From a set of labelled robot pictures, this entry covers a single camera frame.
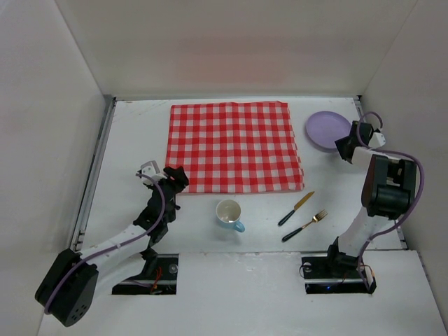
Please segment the lilac round plate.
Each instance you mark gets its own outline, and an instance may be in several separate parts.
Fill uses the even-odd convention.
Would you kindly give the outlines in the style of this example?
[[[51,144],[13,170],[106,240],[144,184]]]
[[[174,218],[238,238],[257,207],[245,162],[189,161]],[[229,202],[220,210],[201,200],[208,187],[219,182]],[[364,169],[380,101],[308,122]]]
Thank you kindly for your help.
[[[305,123],[309,140],[318,148],[328,152],[337,151],[336,141],[347,137],[351,123],[343,116],[332,111],[313,113]]]

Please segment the white mug blue outside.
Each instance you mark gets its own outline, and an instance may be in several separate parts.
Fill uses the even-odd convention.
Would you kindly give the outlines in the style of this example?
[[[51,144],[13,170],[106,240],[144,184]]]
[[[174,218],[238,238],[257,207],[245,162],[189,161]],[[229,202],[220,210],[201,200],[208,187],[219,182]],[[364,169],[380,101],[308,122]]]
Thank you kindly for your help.
[[[242,210],[240,205],[232,199],[224,199],[216,206],[216,217],[222,228],[243,233],[246,228],[241,222]]]

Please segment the red white checkered cloth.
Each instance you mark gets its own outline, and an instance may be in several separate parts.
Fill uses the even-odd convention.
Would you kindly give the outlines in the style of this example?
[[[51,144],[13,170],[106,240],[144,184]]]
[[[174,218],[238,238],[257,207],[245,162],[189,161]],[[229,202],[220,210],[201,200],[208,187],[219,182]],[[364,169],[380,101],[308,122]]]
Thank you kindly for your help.
[[[189,194],[305,187],[289,106],[281,101],[173,105],[165,162],[184,168]]]

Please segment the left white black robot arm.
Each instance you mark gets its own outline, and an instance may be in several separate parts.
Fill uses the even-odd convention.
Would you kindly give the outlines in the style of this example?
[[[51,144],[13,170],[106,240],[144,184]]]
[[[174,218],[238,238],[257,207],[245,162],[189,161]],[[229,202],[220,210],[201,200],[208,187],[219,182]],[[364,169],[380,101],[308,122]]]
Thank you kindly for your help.
[[[176,196],[189,184],[182,166],[161,173],[136,174],[152,191],[146,207],[121,233],[90,248],[60,252],[35,293],[47,315],[68,328],[79,322],[101,289],[130,277],[150,274],[157,260],[153,247],[168,233],[180,209]]]

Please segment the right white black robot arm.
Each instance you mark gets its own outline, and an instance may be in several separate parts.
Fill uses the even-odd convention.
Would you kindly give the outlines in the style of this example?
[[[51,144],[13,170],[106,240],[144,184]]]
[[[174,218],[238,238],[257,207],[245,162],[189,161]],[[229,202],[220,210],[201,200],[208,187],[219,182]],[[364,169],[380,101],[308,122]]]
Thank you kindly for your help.
[[[349,228],[328,248],[326,264],[334,272],[354,270],[368,244],[388,223],[408,214],[415,204],[418,164],[370,147],[382,138],[371,124],[354,121],[349,136],[336,140],[341,158],[366,170],[361,208]]]

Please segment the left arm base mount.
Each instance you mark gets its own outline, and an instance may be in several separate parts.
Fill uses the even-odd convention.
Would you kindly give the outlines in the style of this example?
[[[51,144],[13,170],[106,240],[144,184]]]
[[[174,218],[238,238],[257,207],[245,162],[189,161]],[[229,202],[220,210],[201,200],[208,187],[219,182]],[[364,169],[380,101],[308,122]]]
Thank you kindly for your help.
[[[159,254],[147,262],[140,274],[112,289],[112,295],[175,295],[179,273],[179,254]]]

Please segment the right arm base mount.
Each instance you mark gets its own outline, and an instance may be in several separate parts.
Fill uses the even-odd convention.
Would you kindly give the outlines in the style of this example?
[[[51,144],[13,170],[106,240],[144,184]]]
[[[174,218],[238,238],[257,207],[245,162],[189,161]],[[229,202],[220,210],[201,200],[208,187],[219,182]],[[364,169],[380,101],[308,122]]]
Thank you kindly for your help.
[[[304,279],[306,294],[373,294],[377,280],[373,269],[362,264],[360,268],[333,269],[327,264],[325,253],[301,255],[299,274]]]

